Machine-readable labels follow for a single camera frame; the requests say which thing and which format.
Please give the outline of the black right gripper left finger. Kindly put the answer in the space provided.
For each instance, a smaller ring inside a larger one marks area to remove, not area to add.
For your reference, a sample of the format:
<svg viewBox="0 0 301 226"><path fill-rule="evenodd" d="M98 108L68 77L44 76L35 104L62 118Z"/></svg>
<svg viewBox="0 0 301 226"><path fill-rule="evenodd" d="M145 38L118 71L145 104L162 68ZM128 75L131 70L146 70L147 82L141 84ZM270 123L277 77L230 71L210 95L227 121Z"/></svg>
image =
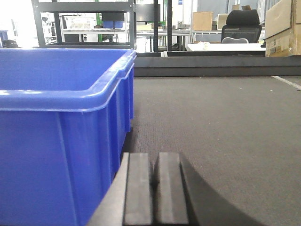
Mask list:
<svg viewBox="0 0 301 226"><path fill-rule="evenodd" d="M120 169L88 226L151 226L151 170L147 153L123 153Z"/></svg>

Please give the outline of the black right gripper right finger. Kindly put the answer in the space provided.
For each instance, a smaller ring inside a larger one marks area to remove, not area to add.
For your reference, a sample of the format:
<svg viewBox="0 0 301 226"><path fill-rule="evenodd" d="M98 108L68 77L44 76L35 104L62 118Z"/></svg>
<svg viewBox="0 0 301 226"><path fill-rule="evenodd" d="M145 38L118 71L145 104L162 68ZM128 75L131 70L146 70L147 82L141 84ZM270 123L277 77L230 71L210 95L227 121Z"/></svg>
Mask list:
<svg viewBox="0 0 301 226"><path fill-rule="evenodd" d="M262 225L218 194L179 153L159 153L155 172L158 226Z"/></svg>

